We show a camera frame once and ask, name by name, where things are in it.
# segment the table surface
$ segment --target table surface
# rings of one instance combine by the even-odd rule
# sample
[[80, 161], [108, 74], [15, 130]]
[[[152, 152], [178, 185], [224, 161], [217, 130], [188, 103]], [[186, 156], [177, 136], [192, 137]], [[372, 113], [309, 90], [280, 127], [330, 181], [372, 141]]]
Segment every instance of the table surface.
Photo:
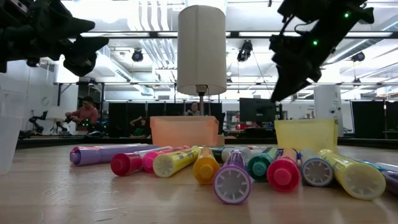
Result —
[[[340, 186], [300, 186], [278, 193], [254, 183], [243, 205], [224, 205], [211, 185], [199, 185], [192, 166], [171, 178], [138, 172], [116, 177], [109, 164], [74, 167], [71, 146], [16, 151], [0, 176], [0, 223], [398, 223], [398, 197], [350, 197]], [[398, 152], [339, 147], [356, 159], [398, 164]]]

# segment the white lamp shade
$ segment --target white lamp shade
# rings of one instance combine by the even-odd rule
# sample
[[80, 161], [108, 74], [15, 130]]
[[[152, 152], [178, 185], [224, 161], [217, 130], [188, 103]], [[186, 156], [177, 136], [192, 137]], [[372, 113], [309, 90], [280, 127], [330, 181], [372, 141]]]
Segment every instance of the white lamp shade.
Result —
[[226, 91], [225, 15], [211, 6], [190, 6], [178, 15], [177, 90], [198, 95], [196, 86], [207, 85], [205, 95]]
[[45, 117], [48, 121], [64, 121], [65, 112], [59, 106], [52, 106], [47, 111], [47, 116]]

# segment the person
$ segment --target person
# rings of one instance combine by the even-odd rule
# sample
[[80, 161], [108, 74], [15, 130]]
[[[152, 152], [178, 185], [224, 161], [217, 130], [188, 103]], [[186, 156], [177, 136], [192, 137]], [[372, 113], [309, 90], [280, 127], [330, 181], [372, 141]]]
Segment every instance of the person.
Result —
[[140, 116], [139, 118], [132, 120], [130, 122], [130, 125], [134, 127], [134, 131], [130, 135], [130, 138], [140, 139], [140, 138], [148, 138], [148, 136], [150, 136], [150, 127], [149, 127], [148, 118], [142, 118], [142, 116]]
[[185, 113], [186, 116], [200, 116], [200, 111], [198, 111], [198, 103], [192, 102], [191, 109]]
[[65, 113], [65, 116], [71, 116], [72, 121], [78, 125], [78, 131], [87, 131], [88, 126], [84, 126], [84, 124], [94, 125], [97, 122], [98, 110], [93, 104], [94, 99], [90, 96], [86, 96], [83, 98], [83, 106], [81, 108], [74, 112]]

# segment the green marker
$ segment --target green marker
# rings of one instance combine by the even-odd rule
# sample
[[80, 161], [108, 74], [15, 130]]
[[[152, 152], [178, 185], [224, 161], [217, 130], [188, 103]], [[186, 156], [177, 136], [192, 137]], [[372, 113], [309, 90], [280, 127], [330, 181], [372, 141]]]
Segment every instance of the green marker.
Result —
[[258, 156], [251, 158], [248, 163], [250, 176], [256, 181], [267, 181], [267, 168], [280, 156], [280, 152], [275, 147], [268, 147]]

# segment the red shirt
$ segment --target red shirt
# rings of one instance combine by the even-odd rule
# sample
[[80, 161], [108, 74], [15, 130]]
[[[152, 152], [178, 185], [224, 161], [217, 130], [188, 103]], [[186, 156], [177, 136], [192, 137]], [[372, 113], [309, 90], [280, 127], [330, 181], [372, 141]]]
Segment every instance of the red shirt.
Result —
[[[95, 124], [98, 119], [98, 110], [92, 106], [90, 109], [86, 109], [82, 106], [80, 109], [72, 113], [72, 116], [79, 117], [80, 120], [84, 121], [88, 119], [91, 124]], [[78, 131], [87, 131], [87, 127], [79, 126]]]

